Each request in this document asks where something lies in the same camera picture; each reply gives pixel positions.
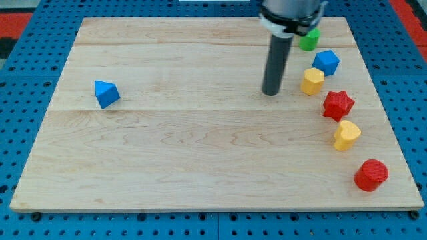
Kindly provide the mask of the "grey robot arm end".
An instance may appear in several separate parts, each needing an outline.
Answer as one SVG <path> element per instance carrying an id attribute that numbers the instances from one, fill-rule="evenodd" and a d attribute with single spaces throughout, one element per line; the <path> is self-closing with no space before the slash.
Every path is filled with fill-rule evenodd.
<path id="1" fill-rule="evenodd" d="M 260 23 L 278 38 L 305 36 L 320 23 L 327 4 L 321 0 L 264 0 Z"/>

